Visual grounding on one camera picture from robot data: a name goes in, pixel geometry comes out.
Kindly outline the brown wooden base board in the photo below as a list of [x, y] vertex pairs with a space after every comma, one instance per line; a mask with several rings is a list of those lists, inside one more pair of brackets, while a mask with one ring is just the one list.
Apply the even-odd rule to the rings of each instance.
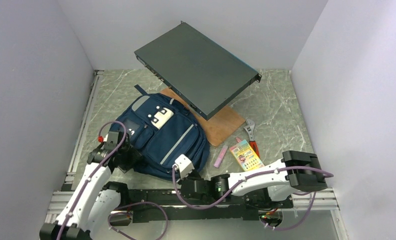
[[209, 143], [218, 147], [229, 136], [231, 136], [246, 120], [235, 110], [229, 106], [224, 106], [219, 112], [212, 116], [209, 120], [205, 120], [196, 111], [192, 109], [183, 99], [181, 99], [173, 90], [166, 87], [160, 91], [161, 94], [182, 103], [196, 117], [201, 127], [205, 131]]

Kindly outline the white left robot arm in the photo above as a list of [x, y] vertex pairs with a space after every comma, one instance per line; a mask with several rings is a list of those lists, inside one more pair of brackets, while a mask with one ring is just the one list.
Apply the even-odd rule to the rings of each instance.
[[115, 209], [125, 209], [132, 200], [127, 184], [109, 181], [116, 168], [123, 173], [143, 160], [143, 156], [127, 144], [101, 143], [89, 153], [83, 177], [62, 212], [52, 223], [44, 223], [41, 240], [91, 240], [97, 229]]

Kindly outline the yellow crayon box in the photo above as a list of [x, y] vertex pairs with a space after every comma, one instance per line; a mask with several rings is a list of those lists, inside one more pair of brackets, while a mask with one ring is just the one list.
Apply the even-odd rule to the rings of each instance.
[[245, 171], [252, 171], [264, 167], [264, 163], [250, 146], [247, 140], [242, 140], [229, 148], [240, 167]]

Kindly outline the pink highlighter pen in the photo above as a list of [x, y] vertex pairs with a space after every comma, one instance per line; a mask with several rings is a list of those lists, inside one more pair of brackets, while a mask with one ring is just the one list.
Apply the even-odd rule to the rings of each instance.
[[214, 162], [214, 164], [213, 164], [213, 166], [214, 166], [215, 168], [219, 168], [219, 167], [220, 167], [220, 165], [221, 165], [221, 163], [222, 163], [222, 161], [223, 161], [223, 159], [224, 159], [224, 156], [225, 156], [225, 154], [226, 154], [228, 148], [229, 148], [229, 147], [228, 147], [227, 145], [224, 145], [224, 146], [222, 147], [222, 149], [220, 150], [220, 152], [219, 152], [219, 154], [218, 154], [218, 156], [217, 156], [217, 158], [216, 158], [216, 160], [215, 160], [215, 162]]

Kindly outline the red handled adjustable wrench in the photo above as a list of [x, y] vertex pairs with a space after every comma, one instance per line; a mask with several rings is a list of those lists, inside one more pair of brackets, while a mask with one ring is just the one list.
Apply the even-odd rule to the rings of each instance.
[[260, 157], [260, 153], [259, 153], [259, 149], [254, 137], [254, 129], [255, 129], [255, 122], [252, 119], [247, 118], [246, 119], [246, 126], [244, 127], [244, 130], [247, 132], [248, 134], [248, 138], [249, 138], [249, 145], [251, 146], [251, 148], [254, 150], [254, 152], [256, 153], [256, 155], [258, 157]]

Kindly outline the navy blue student backpack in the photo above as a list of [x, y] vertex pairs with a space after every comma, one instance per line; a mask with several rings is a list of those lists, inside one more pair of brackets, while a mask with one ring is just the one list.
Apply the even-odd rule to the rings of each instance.
[[135, 88], [140, 97], [110, 126], [112, 132], [127, 130], [130, 144], [142, 155], [133, 170], [170, 181], [172, 166], [180, 155], [185, 155], [196, 171], [203, 170], [210, 143], [196, 117], [172, 97], [148, 93], [138, 84]]

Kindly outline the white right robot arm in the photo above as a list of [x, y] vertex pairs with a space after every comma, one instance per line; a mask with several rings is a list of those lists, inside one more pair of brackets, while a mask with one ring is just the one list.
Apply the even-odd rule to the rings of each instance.
[[326, 179], [333, 176], [322, 170], [316, 154], [288, 150], [283, 152], [281, 159], [250, 171], [226, 173], [211, 180], [187, 176], [181, 181], [179, 194], [183, 198], [210, 203], [265, 190], [261, 194], [262, 203], [273, 208], [298, 191], [325, 190], [328, 187]]

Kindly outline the dark grey rack unit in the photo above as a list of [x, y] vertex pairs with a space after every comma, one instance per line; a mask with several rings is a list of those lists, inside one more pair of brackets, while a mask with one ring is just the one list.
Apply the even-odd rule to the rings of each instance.
[[205, 120], [262, 78], [256, 69], [184, 21], [134, 54]]

